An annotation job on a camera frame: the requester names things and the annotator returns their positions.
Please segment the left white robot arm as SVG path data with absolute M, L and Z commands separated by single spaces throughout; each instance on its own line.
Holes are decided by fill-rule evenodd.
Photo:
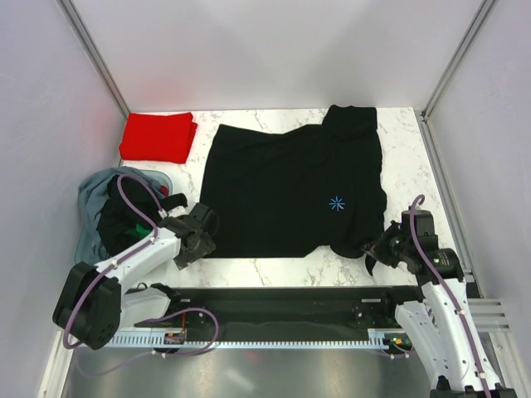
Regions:
M 168 216 L 138 243 L 96 265 L 72 267 L 61 291 L 52 321 L 62 328 L 66 349 L 105 346 L 117 331 L 147 321 L 173 326 L 182 317 L 177 293 L 162 283 L 140 291 L 136 286 L 154 269 L 173 262 L 184 269 L 210 255 L 219 219 L 207 212 Z

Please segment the black t shirt with logo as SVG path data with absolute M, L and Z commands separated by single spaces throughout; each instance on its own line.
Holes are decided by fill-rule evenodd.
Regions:
M 321 246 L 357 259 L 384 230 L 374 108 L 330 107 L 287 133 L 221 125 L 200 201 L 219 217 L 215 259 L 303 258 Z

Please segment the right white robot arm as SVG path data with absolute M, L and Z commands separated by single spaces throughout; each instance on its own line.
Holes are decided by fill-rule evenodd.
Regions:
M 363 248 L 366 266 L 407 264 L 417 286 L 383 289 L 378 315 L 399 326 L 425 368 L 432 397 L 515 397 L 485 354 L 470 311 L 465 277 L 452 249 L 442 249 L 430 212 L 402 213 Z

